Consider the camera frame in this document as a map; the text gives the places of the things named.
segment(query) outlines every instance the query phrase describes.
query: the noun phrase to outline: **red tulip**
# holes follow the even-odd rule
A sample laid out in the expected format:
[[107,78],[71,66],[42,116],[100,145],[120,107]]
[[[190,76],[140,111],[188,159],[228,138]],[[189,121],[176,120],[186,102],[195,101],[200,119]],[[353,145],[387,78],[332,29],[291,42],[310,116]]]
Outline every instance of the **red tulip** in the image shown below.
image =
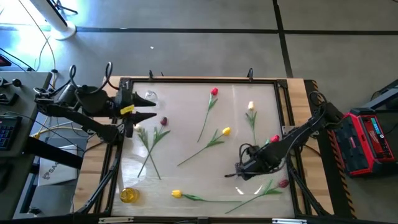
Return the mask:
[[277,142],[279,141],[279,135],[274,135],[274,137],[271,138],[271,142]]
[[217,93],[218,93],[218,89],[217,89],[217,88],[213,88],[213,89],[211,90],[211,94],[212,94],[213,96],[217,95]]
[[281,180],[279,183],[278,183],[278,187],[280,187],[280,188],[285,188],[285,187],[287,187],[289,185],[289,181],[288,180]]
[[163,117],[163,119],[160,121],[160,124],[163,125],[163,126],[166,126],[167,125],[167,118]]

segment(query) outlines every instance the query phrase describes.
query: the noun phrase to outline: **metal bracket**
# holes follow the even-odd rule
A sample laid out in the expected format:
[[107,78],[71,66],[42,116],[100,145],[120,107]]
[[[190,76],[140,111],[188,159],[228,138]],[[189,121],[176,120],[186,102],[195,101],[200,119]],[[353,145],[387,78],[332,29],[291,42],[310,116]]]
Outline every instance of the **metal bracket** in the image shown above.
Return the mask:
[[277,224],[307,224],[306,220],[295,220],[289,218],[273,218],[272,223]]
[[278,83],[279,86],[287,89],[287,80],[286,79],[285,80],[276,80],[276,83]]
[[132,90],[133,81],[132,78],[120,78],[119,88],[124,88],[126,90]]
[[296,126],[288,126],[288,125],[282,126],[282,134],[286,135],[286,134],[288,134],[289,132],[291,132],[295,128],[296,128]]
[[149,70],[149,79],[150,80],[154,79],[154,74],[152,73],[152,70]]
[[253,82],[253,68],[249,69],[248,75],[246,77],[249,78],[249,82]]

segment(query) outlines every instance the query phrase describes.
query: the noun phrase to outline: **green leaf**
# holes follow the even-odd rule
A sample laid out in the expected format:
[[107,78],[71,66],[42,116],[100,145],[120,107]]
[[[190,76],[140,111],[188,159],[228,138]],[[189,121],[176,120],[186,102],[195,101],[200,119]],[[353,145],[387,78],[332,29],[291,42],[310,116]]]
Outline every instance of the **green leaf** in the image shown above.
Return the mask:
[[208,148],[208,147],[211,147],[211,146],[215,146],[215,145],[221,144],[221,143],[224,143],[224,142],[223,142],[223,141],[213,141],[213,142],[209,142],[205,148]]
[[257,111],[254,113],[254,116],[253,116],[253,124],[256,121],[256,116],[257,116]]
[[208,108],[210,108],[210,104],[212,101],[213,101],[213,95],[210,93]]
[[218,129],[216,129],[216,131],[214,132],[213,137],[211,138],[211,141],[213,141],[214,139],[216,139],[216,134],[217,134]]
[[201,200],[201,201],[203,201],[203,199],[201,197],[198,197],[198,196],[195,196],[195,195],[183,194],[183,196],[186,197],[187,199],[190,199],[190,200],[194,200],[194,201]]
[[262,192],[263,195],[266,195],[268,193],[269,188],[271,187],[272,184],[272,179],[268,182],[268,185],[266,187],[266,189]]
[[245,113],[245,114],[246,114],[246,117],[248,118],[248,121],[251,122],[251,117],[250,117],[250,115],[249,115],[248,113]]
[[215,99],[209,104],[209,110],[216,104],[217,100],[218,99]]
[[278,191],[278,190],[269,190],[266,194],[281,194],[282,192]]
[[154,139],[154,145],[156,145],[156,143],[158,143],[169,132],[170,132],[170,130],[165,131],[162,134],[158,134],[157,137]]

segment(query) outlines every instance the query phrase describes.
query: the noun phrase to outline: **yellow tulip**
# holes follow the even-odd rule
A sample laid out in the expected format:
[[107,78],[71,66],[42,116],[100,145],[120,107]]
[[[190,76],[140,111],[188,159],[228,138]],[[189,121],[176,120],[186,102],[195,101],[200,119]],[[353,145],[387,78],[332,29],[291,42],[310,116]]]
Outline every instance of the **yellow tulip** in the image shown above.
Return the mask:
[[253,110],[253,109],[254,109],[254,103],[253,103],[253,101],[250,101],[250,102],[249,102],[248,109],[249,109],[249,110]]
[[173,191],[172,191],[172,196],[175,197],[175,198],[180,198],[180,197],[182,197],[182,192],[181,192],[181,190],[173,190]]
[[229,135],[229,134],[231,134],[231,128],[230,128],[230,127],[224,128],[223,134],[224,134],[224,135]]

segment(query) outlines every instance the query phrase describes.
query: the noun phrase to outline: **white tulip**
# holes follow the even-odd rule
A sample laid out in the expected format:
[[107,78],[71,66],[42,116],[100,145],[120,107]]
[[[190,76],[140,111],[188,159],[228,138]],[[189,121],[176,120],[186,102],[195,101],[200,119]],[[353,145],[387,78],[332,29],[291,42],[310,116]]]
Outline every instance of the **white tulip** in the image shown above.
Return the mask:
[[139,125],[139,124],[134,125],[133,128],[135,131],[141,131],[141,129],[142,129],[141,125]]
[[249,102],[248,109],[249,109],[249,110],[253,110],[253,109],[254,109],[254,103],[253,103],[253,101],[250,101],[250,102]]

